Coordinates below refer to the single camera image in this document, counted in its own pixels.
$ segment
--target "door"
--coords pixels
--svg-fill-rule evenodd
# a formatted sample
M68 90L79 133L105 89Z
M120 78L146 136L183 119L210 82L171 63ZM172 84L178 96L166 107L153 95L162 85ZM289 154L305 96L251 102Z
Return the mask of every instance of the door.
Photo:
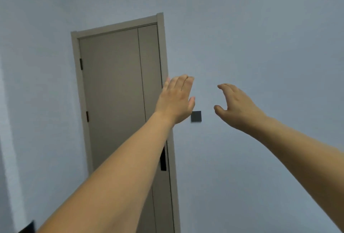
M80 39L93 168L98 168L153 114L161 92L157 26ZM166 148L138 233L173 233Z

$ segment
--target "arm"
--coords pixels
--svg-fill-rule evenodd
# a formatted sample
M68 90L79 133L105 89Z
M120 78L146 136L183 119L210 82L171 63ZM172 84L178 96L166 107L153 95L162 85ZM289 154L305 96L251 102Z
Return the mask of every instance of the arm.
M38 233L135 233L171 128L195 106L193 77L166 80L156 111L45 222Z
M344 232L344 154L267 117L234 85L218 87L227 110L216 105L216 114L264 144Z

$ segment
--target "finger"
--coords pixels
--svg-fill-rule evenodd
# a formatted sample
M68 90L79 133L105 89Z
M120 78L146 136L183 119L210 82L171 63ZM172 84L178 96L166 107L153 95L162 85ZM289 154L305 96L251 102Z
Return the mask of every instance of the finger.
M188 77L187 74L183 74L183 75L179 76L177 82L175 83L175 88L178 89L179 91L181 91L187 77Z
M165 83L164 83L164 87L162 87L162 90L163 91L166 91L167 90L167 87L169 86L170 84L170 77L167 77Z
M182 87L182 91L186 92L187 96L190 95L194 79L195 79L195 77L188 77L184 82L184 85Z
M225 85L229 86L229 87L232 89L232 91L233 91L233 92L237 92L237 91L239 91L239 88L238 88L238 87L236 87L236 86L235 86L235 85L233 85L233 84L230 84L230 83L225 83Z
M170 81L169 86L167 87L167 89L172 89L175 87L175 83L177 82L179 76L173 77L172 80Z
M195 104L196 104L196 98L195 98L195 96L192 96L189 100L189 105L187 107L189 112L193 111L193 109L195 108Z
M215 113L218 117L220 117L223 121L225 121L226 110L224 110L220 105L214 106Z
M227 106L229 106L232 96L234 94L233 90L231 89L230 86L228 86L225 83L219 84L217 87L223 91L223 94L225 95L225 98L226 98Z

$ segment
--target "door handle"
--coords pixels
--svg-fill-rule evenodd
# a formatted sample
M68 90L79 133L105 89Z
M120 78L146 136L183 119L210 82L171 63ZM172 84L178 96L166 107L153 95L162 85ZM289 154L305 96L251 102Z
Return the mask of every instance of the door handle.
M162 171L167 171L165 147L162 149L162 153L160 155L160 169Z

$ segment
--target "door frame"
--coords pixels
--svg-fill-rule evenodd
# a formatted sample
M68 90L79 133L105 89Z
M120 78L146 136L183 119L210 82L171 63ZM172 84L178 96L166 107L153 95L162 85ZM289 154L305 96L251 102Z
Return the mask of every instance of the door frame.
M102 35L112 32L125 31L129 29L134 29L142 26L157 25L157 35L159 42L159 53L160 53L160 69L161 69L161 84L163 85L164 80L168 77L168 67L167 67L167 51L166 51L166 38L165 38L165 26L164 26L164 14L157 13L156 15L144 17L136 20L115 23L113 25L107 25L102 27L97 27L93 29L83 30L83 31L72 31L71 32L71 42L73 47L73 55L75 62L75 72L76 80L79 94L79 103L81 111L81 119L83 125L84 142L85 142L85 152L88 175L93 172L92 165L92 153L91 153L91 140L89 136L89 128L86 116L86 97L84 90L84 80L83 74L80 67L80 46L79 39ZM173 130L167 138L167 158L170 171L170 187L171 187L171 198L172 198L172 213L173 213L173 224L174 232L180 233L180 216L179 216L179 203L178 203L178 189L177 189L177 176L176 176L176 166L175 166L175 154L174 154L174 142L173 142Z

